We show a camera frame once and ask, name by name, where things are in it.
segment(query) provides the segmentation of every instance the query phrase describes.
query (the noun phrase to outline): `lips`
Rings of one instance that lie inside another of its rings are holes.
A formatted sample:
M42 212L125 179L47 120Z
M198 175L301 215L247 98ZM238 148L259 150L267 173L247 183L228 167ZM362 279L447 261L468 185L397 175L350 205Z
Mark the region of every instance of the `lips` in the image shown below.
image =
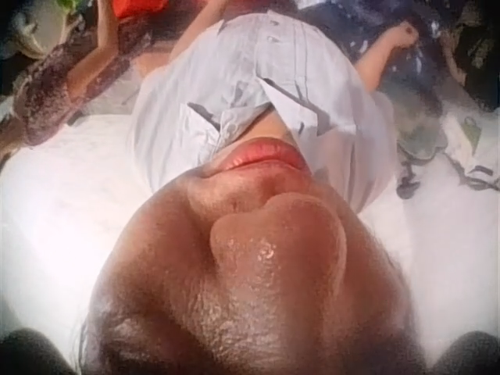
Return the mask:
M292 145L276 138L256 138L242 143L220 164L221 170L235 170L250 164L282 162L311 174L302 154Z

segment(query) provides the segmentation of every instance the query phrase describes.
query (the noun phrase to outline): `fabric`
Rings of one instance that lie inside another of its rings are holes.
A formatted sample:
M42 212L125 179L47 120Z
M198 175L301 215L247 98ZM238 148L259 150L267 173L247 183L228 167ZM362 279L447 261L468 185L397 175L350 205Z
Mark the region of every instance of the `fabric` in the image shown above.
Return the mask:
M101 94L130 66L151 41L148 18L134 18L120 24L120 53L87 88L86 95L70 101L66 87L68 72L96 46L95 30L73 34L42 61L35 63L16 93L13 108L26 126L25 144L36 146L47 141L84 103Z
M457 105L442 121L448 139L444 153L452 162L463 184L475 190L494 189L500 191L500 126L498 113L479 117Z
M143 13L155 13L168 5L168 0L112 0L116 17L122 20Z
M146 78L130 134L142 176L158 191L238 139L270 105L316 178L355 211L385 188L396 159L391 103L366 91L324 34L275 12L210 27Z

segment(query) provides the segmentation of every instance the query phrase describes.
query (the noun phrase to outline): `light blue shirt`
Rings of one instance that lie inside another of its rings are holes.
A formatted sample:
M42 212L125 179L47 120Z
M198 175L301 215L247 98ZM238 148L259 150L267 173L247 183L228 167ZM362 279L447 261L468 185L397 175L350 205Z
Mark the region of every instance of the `light blue shirt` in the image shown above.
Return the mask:
M208 162L273 105L311 171L356 211L393 174L391 103L366 91L318 29L275 12L222 21L151 73L134 109L130 146L158 191Z

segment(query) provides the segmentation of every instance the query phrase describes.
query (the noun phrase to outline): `cloth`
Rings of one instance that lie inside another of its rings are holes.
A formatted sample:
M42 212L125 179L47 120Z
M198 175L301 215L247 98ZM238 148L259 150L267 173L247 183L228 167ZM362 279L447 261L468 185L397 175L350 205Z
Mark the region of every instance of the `cloth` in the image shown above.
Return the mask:
M400 147L397 192L409 199L424 182L428 163L444 154L460 176L460 184L476 191L500 191L500 126L498 110L489 113L463 103L444 101L445 115L438 127L417 127L408 145L418 146L413 157Z
M391 103L366 91L324 34L275 12L219 22L145 79L130 132L141 175L158 191L238 139L270 105L316 179L356 212L393 176Z
M500 191L500 125L498 111L479 117L457 105L450 108L442 121L448 139L444 153L457 169L462 183L475 190Z

